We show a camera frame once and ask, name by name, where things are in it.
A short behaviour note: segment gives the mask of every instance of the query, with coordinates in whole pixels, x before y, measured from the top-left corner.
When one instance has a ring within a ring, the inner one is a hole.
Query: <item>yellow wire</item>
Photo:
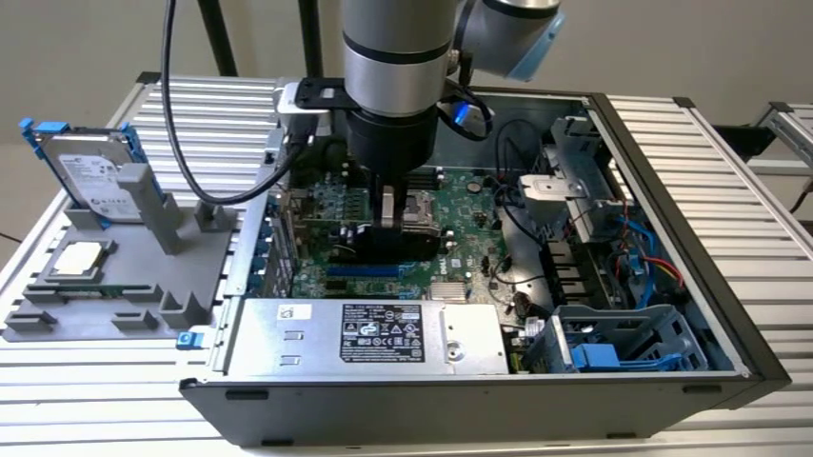
[[[675,273],[673,273],[672,271],[669,271],[669,268],[667,268],[667,267],[664,267],[663,265],[659,265],[659,264],[652,264],[652,265],[655,265],[656,267],[659,267],[659,268],[661,269],[661,271],[663,271],[665,274],[668,274],[668,275],[672,277],[672,279],[673,279],[675,281],[677,281],[677,276],[675,276]]]

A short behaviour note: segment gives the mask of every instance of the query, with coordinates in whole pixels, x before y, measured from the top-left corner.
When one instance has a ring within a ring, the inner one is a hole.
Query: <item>warning label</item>
[[[345,305],[340,356],[348,363],[426,362],[421,305]]]
[[[139,217],[139,209],[130,192],[117,183],[118,169],[114,162],[94,155],[61,155],[61,162],[94,212],[113,221]]]

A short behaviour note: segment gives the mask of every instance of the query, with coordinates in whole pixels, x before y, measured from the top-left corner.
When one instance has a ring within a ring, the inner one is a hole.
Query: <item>power supply label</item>
[[[421,305],[345,305],[342,348],[348,363],[422,363]]]

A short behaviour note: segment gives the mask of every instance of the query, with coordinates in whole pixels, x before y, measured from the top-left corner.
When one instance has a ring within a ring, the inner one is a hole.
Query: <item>black metal pole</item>
[[[317,0],[301,0],[302,47],[308,76],[322,78],[322,33],[320,30],[320,5]]]
[[[223,11],[221,10],[221,0],[198,0],[201,7],[201,16],[203,17],[203,25],[206,26],[206,34],[209,35],[209,44],[213,47],[215,54],[215,62],[218,63],[218,71],[221,76],[237,76],[238,65],[234,61],[231,53],[231,44],[229,43],[229,30],[223,20]]]

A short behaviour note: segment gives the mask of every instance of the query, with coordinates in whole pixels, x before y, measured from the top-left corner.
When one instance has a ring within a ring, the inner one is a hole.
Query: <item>green circuit board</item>
[[[397,299],[428,298],[433,283],[464,282],[468,303],[508,303],[512,291],[498,284],[489,286],[488,274],[482,273],[484,257],[496,266],[506,255],[502,230],[492,228],[493,194],[484,187],[472,193],[466,186],[482,184],[484,178],[470,171],[446,170],[440,190],[422,190],[433,198],[436,222],[456,233],[456,245],[449,253],[440,254],[430,262],[400,265],[400,278],[329,277],[329,262],[336,247],[329,243],[328,232],[337,223],[370,221],[366,189],[346,189],[336,183],[318,183],[310,190],[317,208],[301,222],[309,236],[308,254],[302,256],[294,281],[293,295],[297,298],[389,297]],[[344,289],[328,289],[329,280],[346,283]]]

